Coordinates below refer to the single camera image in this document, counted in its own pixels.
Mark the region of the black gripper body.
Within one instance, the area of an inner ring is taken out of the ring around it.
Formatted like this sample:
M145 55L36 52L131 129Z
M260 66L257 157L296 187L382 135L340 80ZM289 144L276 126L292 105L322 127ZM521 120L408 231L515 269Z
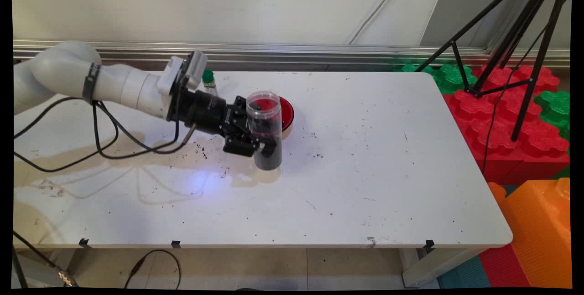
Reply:
M182 87L173 93L167 120L211 135L250 134L247 115L234 115L234 108L219 96Z

